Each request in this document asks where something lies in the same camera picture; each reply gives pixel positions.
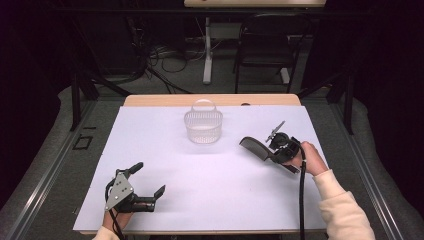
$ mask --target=clear plastic basket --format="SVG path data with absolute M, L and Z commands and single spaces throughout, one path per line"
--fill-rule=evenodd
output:
M 216 109 L 215 103 L 208 99 L 194 102 L 191 111 L 184 116 L 184 123 L 187 136 L 192 142 L 213 143 L 221 137 L 222 113 Z

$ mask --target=basket handle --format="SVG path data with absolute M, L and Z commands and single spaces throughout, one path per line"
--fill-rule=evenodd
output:
M 199 100 L 195 101 L 193 103 L 193 105 L 191 106 L 191 110 L 192 111 L 210 111 L 210 110 L 196 110 L 194 107 L 196 107 L 196 106 L 199 107 L 199 105 L 198 105 L 199 103 L 210 103 L 210 104 L 212 104 L 212 106 L 210 106 L 210 107 L 213 107 L 212 111 L 216 111 L 216 105 L 215 105 L 215 103 L 212 102 L 209 99 L 199 99 Z

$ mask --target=hand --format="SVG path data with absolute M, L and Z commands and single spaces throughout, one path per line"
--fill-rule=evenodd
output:
M 307 160 L 307 173 L 312 174 L 312 176 L 316 176 L 328 170 L 327 165 L 325 165 L 324 160 L 322 160 L 321 156 L 318 153 L 318 150 L 313 144 L 309 142 L 302 142 L 301 146 L 305 151 L 305 157 Z M 294 157 L 288 162 L 285 162 L 284 165 L 293 165 L 296 167 L 300 167 L 302 165 L 302 156 L 300 150 L 296 157 Z
M 122 230 L 127 226 L 128 222 L 130 221 L 130 219 L 131 219 L 131 217 L 134 213 L 119 213 L 118 216 L 116 216 L 116 210 L 113 209 L 113 214 L 115 215 L 116 221 L 118 222 L 118 225 Z M 109 229 L 112 232 L 115 232 L 114 229 L 113 229 L 113 219 L 110 216 L 109 211 L 105 212 L 105 215 L 103 217 L 102 226 Z

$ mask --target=white paper sheet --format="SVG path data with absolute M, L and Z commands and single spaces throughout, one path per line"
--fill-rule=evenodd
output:
M 129 178 L 138 196 L 164 195 L 154 213 L 136 213 L 127 231 L 272 231 L 299 229 L 299 177 L 240 146 L 251 136 L 265 140 L 282 120 L 281 132 L 313 143 L 323 155 L 308 113 L 299 106 L 218 107 L 222 136 L 213 144 L 187 138 L 184 114 L 190 107 L 122 107 L 99 161 L 74 230 L 95 232 L 104 213 L 104 191 L 116 169 L 137 162 Z M 305 228 L 325 229 L 320 196 L 305 180 Z

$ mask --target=chair backrest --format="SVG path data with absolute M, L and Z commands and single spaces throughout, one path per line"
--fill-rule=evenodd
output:
M 242 35 L 306 35 L 311 21 L 304 15 L 287 13 L 259 13 L 244 20 L 240 28 Z

